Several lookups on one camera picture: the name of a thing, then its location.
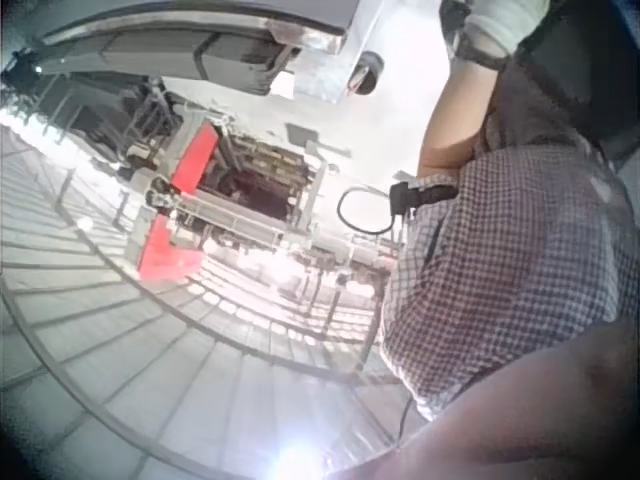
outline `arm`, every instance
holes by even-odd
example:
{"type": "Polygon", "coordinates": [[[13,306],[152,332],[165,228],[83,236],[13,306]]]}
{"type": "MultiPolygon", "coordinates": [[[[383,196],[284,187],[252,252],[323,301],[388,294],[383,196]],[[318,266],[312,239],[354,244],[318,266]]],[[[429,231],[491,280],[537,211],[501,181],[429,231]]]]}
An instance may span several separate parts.
{"type": "MultiPolygon", "coordinates": [[[[490,37],[468,28],[473,45],[495,57],[505,57],[490,37]]],[[[418,178],[436,173],[456,174],[471,160],[473,146],[487,114],[498,72],[454,59],[451,73],[425,132],[418,178]]]]}
{"type": "MultiPolygon", "coordinates": [[[[476,0],[463,33],[477,50],[504,58],[516,51],[548,9],[549,0],[476,0]]],[[[418,177],[456,174],[471,160],[497,78],[490,69],[454,61],[424,136],[418,177]]]]}

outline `pole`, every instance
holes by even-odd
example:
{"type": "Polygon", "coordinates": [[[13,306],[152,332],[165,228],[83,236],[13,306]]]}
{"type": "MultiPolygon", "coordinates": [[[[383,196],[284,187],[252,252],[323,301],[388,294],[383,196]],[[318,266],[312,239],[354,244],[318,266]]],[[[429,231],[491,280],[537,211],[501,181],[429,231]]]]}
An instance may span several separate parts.
{"type": "Polygon", "coordinates": [[[316,289],[313,292],[313,297],[311,297],[311,301],[309,302],[309,307],[307,308],[306,316],[311,316],[311,310],[313,309],[313,305],[316,303],[318,298],[318,294],[320,293],[320,287],[322,287],[322,276],[324,275],[324,270],[318,270],[318,280],[316,282],[316,289]]]}

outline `machine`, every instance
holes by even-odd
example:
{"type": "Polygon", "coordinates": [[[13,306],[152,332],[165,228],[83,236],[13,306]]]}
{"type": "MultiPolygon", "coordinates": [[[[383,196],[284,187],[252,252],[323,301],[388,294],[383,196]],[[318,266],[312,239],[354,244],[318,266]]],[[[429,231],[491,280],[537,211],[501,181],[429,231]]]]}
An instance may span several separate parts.
{"type": "Polygon", "coordinates": [[[331,233],[313,221],[336,169],[325,146],[313,136],[270,138],[235,118],[233,105],[206,104],[184,88],[220,88],[220,104],[230,90],[330,103],[370,94],[384,61],[365,45],[383,1],[165,3],[67,0],[55,15],[25,4],[15,23],[30,40],[2,72],[3,106],[25,122],[44,117],[45,130],[72,138],[144,198],[128,248],[139,273],[186,275],[207,240],[285,249],[325,268],[388,268],[392,239],[331,233]],[[176,228],[197,241],[176,246],[168,233],[176,228]]]}

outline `person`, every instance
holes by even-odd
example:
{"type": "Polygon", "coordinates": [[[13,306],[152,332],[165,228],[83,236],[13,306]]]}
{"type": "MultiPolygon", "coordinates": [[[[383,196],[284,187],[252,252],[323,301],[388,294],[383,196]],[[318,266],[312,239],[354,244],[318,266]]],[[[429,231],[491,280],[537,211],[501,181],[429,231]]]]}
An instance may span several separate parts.
{"type": "Polygon", "coordinates": [[[548,8],[472,4],[414,185],[457,195],[415,210],[383,306],[383,358],[431,423],[329,478],[580,478],[633,424],[640,236],[622,184],[513,56],[548,8]],[[531,457],[552,473],[467,468],[531,457]]]}

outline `metal beam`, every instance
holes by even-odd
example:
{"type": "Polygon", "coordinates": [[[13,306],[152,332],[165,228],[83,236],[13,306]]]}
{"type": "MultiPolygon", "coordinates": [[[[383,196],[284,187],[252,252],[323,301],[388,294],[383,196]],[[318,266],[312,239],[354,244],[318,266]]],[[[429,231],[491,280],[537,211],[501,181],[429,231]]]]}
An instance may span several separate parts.
{"type": "Polygon", "coordinates": [[[160,462],[166,463],[174,468],[177,468],[178,470],[186,472],[190,475],[194,475],[198,478],[248,480],[246,477],[242,477],[240,475],[232,475],[227,472],[205,467],[204,465],[195,462],[184,455],[178,454],[158,444],[157,442],[153,442],[147,436],[131,429],[116,417],[111,415],[111,413],[109,413],[109,411],[103,405],[95,402],[81,388],[79,388],[78,385],[76,385],[76,383],[72,380],[70,375],[48,352],[42,341],[29,327],[29,324],[22,315],[22,312],[18,308],[17,304],[13,301],[13,298],[11,298],[9,289],[7,288],[4,279],[2,278],[0,278],[0,291],[3,294],[5,304],[7,305],[9,313],[12,315],[15,323],[20,329],[20,333],[22,333],[38,360],[40,360],[40,362],[49,370],[51,375],[60,384],[60,386],[76,402],[78,402],[80,405],[82,405],[82,407],[88,410],[93,418],[104,425],[108,430],[113,432],[115,435],[120,437],[135,449],[147,452],[150,456],[159,460],[160,462]]]}

